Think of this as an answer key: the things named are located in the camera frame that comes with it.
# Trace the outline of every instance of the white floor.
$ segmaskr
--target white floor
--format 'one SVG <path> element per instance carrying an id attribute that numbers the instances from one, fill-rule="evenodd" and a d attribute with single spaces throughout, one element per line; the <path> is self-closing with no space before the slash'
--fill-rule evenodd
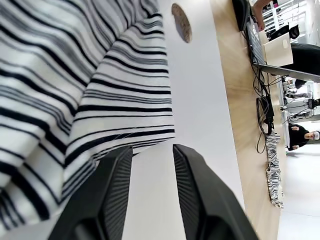
<path id="1" fill-rule="evenodd" d="M 287 156 L 278 240 L 320 239 L 319 149 L 305 145 Z"/>

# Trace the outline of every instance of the person in black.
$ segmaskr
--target person in black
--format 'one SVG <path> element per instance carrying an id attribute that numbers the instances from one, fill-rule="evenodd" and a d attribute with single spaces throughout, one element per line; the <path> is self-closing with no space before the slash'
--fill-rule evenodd
<path id="1" fill-rule="evenodd" d="M 320 46 L 291 43 L 291 50 L 293 63 L 282 66 L 282 68 L 320 75 Z"/>
<path id="2" fill-rule="evenodd" d="M 310 139 L 319 140 L 320 132 L 309 132 L 303 126 L 289 123 L 289 136 L 290 146 L 288 146 L 288 150 L 292 151 L 306 145 Z"/>

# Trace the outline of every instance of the zebra print bag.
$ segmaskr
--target zebra print bag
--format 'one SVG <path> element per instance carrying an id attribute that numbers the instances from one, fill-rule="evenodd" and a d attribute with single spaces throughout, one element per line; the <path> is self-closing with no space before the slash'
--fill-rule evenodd
<path id="1" fill-rule="evenodd" d="M 266 152 L 268 158 L 266 181 L 268 184 L 271 203 L 277 208 L 283 209 L 284 203 L 281 201 L 281 198 L 284 196 L 284 193 L 280 186 L 281 171 L 279 159 L 277 157 L 277 143 L 279 143 L 280 139 L 280 135 L 274 130 L 272 130 L 269 136 L 266 136 Z"/>

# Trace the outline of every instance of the black jacket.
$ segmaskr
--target black jacket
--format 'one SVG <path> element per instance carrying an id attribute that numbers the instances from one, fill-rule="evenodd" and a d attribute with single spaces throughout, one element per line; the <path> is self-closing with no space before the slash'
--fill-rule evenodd
<path id="1" fill-rule="evenodd" d="M 299 130 L 292 130 L 292 127 L 298 127 Z M 289 136 L 290 136 L 290 146 L 288 146 L 289 151 L 294 150 L 293 146 L 298 145 L 299 147 L 302 147 L 306 145 L 306 143 L 309 141 L 309 139 L 305 139 L 305 134 L 309 133 L 309 131 L 305 130 L 303 126 L 300 126 L 298 124 L 291 124 L 289 123 Z"/>

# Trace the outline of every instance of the white table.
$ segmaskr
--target white table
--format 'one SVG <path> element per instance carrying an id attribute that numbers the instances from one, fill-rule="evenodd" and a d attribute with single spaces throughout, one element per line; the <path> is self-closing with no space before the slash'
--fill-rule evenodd
<path id="1" fill-rule="evenodd" d="M 181 3 L 192 26 L 186 44 L 171 15 Z M 176 139 L 149 148 L 133 159 L 123 240 L 185 240 L 176 187 L 172 143 L 196 149 L 244 199 L 229 115 L 216 29 L 209 0 L 159 0 L 164 15 Z M 56 219 L 19 228 L 1 240 L 44 240 Z"/>

